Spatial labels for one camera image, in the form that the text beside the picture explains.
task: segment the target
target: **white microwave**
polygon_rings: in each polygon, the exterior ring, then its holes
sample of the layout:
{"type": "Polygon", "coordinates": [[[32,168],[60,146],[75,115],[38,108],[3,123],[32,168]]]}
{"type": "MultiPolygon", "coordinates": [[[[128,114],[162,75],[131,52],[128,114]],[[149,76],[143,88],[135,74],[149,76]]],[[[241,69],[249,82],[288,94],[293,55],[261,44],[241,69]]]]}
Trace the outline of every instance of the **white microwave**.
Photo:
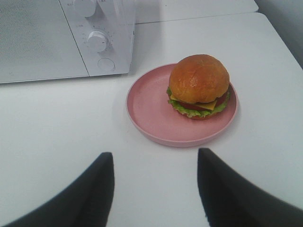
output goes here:
{"type": "Polygon", "coordinates": [[[133,0],[0,0],[0,83],[128,73],[133,0]]]}

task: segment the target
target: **tomato slice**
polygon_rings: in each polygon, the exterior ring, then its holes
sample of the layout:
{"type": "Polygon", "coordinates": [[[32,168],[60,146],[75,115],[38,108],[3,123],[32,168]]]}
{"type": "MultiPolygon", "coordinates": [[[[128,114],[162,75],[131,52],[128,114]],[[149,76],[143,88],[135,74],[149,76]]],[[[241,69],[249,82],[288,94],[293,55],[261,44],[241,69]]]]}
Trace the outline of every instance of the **tomato slice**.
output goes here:
{"type": "MultiPolygon", "coordinates": [[[[216,103],[215,107],[221,105],[225,101],[226,96],[227,96],[227,92],[225,92],[220,98],[217,98],[217,103],[216,103]]],[[[205,108],[202,108],[199,106],[195,106],[195,105],[191,105],[188,103],[179,102],[179,104],[189,110],[199,110],[199,111],[208,110],[208,109],[205,109],[205,108]]]]}

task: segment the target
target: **lettuce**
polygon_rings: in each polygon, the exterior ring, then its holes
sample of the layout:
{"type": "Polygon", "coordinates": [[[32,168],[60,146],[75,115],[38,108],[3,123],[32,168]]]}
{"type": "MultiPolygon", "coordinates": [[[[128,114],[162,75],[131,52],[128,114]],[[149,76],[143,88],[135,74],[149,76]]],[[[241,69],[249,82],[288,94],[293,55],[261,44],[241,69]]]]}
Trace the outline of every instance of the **lettuce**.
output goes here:
{"type": "MultiPolygon", "coordinates": [[[[171,95],[171,90],[168,87],[166,93],[170,96],[171,95]]],[[[218,113],[221,112],[225,109],[225,107],[227,106],[228,100],[230,98],[230,92],[229,90],[227,91],[227,95],[226,95],[226,99],[224,100],[223,103],[221,103],[219,106],[216,106],[214,108],[214,110],[203,110],[203,111],[199,111],[199,110],[190,110],[190,109],[186,109],[183,106],[181,106],[179,104],[178,101],[175,100],[171,100],[169,99],[168,103],[171,104],[173,106],[173,108],[177,111],[179,111],[181,114],[186,114],[187,117],[194,117],[194,116],[199,116],[199,117],[205,117],[207,115],[212,115],[214,113],[218,113]]]]}

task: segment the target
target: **white table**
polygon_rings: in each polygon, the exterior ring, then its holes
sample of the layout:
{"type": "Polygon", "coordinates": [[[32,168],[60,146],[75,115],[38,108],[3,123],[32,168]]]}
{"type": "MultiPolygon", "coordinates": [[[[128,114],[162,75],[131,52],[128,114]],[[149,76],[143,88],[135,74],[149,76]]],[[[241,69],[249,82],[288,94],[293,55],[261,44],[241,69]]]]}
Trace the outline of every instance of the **white table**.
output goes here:
{"type": "Polygon", "coordinates": [[[257,12],[254,0],[134,0],[136,23],[257,12]]]}
{"type": "Polygon", "coordinates": [[[137,25],[126,75],[0,85],[0,226],[59,193],[104,151],[116,178],[108,227],[208,226],[198,147],[148,140],[125,107],[143,73],[195,53],[226,66],[240,100],[230,127],[203,147],[302,209],[303,71],[268,20],[248,13],[137,25]]]}

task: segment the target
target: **microwave button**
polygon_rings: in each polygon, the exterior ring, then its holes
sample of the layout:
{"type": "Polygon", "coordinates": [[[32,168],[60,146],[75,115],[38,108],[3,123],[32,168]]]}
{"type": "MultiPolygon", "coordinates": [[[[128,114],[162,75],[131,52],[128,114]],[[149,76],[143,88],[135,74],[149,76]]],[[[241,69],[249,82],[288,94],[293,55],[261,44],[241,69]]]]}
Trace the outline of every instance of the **microwave button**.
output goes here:
{"type": "Polygon", "coordinates": [[[98,61],[98,66],[101,70],[104,71],[113,71],[115,68],[115,64],[112,60],[110,60],[109,58],[101,58],[98,61]]]}
{"type": "Polygon", "coordinates": [[[89,43],[90,49],[96,52],[104,51],[107,46],[107,38],[99,31],[90,33],[87,42],[89,43]]]}
{"type": "Polygon", "coordinates": [[[83,17],[91,17],[95,14],[96,0],[73,0],[74,8],[83,17]]]}

